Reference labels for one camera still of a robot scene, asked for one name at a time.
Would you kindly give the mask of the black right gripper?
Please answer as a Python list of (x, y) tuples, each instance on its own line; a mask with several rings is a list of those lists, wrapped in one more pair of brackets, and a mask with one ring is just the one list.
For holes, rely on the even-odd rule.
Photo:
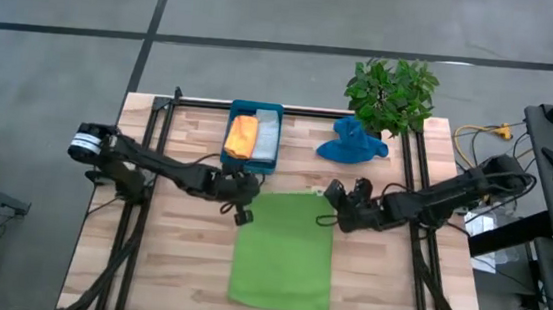
[[(373, 193), (370, 180), (358, 178), (355, 181), (353, 193), (357, 198), (370, 199)], [(337, 224), (342, 232), (349, 234), (355, 230), (383, 231), (385, 229), (384, 215), (379, 199), (355, 201), (347, 197), (346, 190), (338, 179), (331, 180), (323, 192), (323, 196), (331, 207), (337, 207)]]

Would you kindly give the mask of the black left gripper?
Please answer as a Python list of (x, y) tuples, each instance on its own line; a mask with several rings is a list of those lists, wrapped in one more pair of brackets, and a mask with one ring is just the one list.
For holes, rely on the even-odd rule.
[[(244, 170), (222, 168), (216, 175), (215, 200), (248, 206), (259, 195), (260, 182), (255, 174)], [(238, 207), (234, 220), (236, 226), (254, 221), (251, 210)]]

